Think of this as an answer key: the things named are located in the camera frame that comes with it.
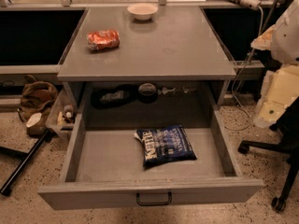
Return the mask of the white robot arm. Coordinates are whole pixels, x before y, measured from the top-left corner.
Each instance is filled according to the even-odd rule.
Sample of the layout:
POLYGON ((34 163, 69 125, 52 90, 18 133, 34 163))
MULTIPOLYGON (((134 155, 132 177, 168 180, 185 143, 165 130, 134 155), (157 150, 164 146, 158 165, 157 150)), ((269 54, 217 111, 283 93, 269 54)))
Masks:
POLYGON ((299 0, 293 0, 276 23, 251 44, 254 49, 270 50, 281 63, 276 72, 267 72, 253 123, 260 128, 275 124, 299 97, 299 0))

